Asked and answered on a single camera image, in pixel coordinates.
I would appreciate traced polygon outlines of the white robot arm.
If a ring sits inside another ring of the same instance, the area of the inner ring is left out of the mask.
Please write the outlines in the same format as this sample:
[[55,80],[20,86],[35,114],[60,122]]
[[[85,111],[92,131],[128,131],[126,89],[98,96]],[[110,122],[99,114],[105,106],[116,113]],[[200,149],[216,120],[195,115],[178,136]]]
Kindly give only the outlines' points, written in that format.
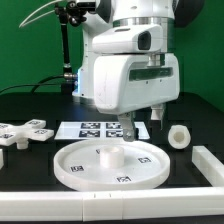
[[179,65],[174,29],[190,24],[205,0],[75,0],[87,17],[84,56],[78,70],[83,102],[113,114],[123,138],[138,138],[134,112],[150,107],[161,118],[178,98]]

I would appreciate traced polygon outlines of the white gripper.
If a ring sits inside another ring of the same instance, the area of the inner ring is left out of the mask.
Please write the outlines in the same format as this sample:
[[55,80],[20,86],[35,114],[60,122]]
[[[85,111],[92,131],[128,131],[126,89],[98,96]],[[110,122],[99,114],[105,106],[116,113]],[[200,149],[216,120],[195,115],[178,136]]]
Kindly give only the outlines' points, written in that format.
[[176,99],[179,91],[179,65],[171,53],[157,67],[149,65],[148,55],[100,56],[95,61],[95,105],[100,113],[119,115],[127,142],[136,139],[131,111],[152,106],[151,121],[162,128],[164,103]]

